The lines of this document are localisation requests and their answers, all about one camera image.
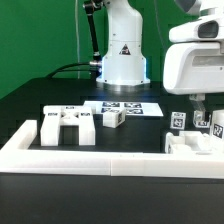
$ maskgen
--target table surface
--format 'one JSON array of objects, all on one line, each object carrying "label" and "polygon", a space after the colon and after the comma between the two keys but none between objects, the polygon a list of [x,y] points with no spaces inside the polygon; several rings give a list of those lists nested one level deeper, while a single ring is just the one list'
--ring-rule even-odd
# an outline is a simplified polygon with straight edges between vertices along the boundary
[{"label": "table surface", "polygon": [[[32,79],[0,100],[0,145],[26,119],[43,121],[45,105],[82,105],[85,100],[159,103],[164,117],[128,117],[116,129],[102,127],[95,115],[96,146],[81,147],[71,128],[61,130],[61,150],[163,153],[172,112],[193,107],[188,96],[173,96],[161,83],[147,91],[116,93],[91,80]],[[208,110],[224,108],[222,94],[206,98]],[[39,136],[31,148],[41,148]],[[0,223],[223,223],[224,181],[69,175],[0,175]]]}]

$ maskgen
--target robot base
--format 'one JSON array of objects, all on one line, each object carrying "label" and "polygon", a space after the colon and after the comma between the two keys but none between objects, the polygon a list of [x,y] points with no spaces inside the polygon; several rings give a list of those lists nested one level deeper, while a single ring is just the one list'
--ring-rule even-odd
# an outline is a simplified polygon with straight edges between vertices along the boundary
[{"label": "robot base", "polygon": [[146,80],[138,85],[118,85],[118,84],[109,84],[106,82],[96,80],[97,88],[107,89],[115,92],[137,92],[140,90],[150,89],[150,80]]}]

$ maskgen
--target green wall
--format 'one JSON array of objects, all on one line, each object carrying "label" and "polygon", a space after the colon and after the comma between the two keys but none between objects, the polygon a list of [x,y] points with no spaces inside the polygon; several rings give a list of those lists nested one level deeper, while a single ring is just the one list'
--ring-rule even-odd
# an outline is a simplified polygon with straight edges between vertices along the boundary
[{"label": "green wall", "polygon": [[[92,46],[84,0],[79,0],[80,61],[92,58]],[[169,29],[189,21],[173,0],[157,0],[158,35],[154,0],[130,0],[143,16],[143,55],[148,60],[147,76],[162,80],[163,61],[170,46]],[[95,13],[99,48],[107,51],[107,13]],[[1,0],[0,1],[0,98],[28,80],[44,77],[62,65],[77,61],[75,0]],[[77,77],[77,74],[63,74]]]}]

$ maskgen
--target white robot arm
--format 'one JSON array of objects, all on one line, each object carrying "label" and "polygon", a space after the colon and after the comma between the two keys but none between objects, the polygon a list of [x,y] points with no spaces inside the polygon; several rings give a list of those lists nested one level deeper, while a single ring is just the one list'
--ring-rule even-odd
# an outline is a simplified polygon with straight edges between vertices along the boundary
[{"label": "white robot arm", "polygon": [[224,92],[224,1],[176,0],[198,20],[170,30],[164,87],[173,94]]},{"label": "white robot arm", "polygon": [[146,59],[141,53],[142,16],[128,0],[92,0],[106,7],[109,21],[108,52],[102,59],[97,85],[116,91],[135,91],[148,86]]}]

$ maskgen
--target white cube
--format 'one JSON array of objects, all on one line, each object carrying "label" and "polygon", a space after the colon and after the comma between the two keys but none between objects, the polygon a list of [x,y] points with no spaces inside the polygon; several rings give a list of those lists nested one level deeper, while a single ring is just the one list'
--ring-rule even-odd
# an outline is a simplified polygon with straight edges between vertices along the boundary
[{"label": "white cube", "polygon": [[125,121],[126,109],[110,109],[103,113],[103,126],[116,128]]}]

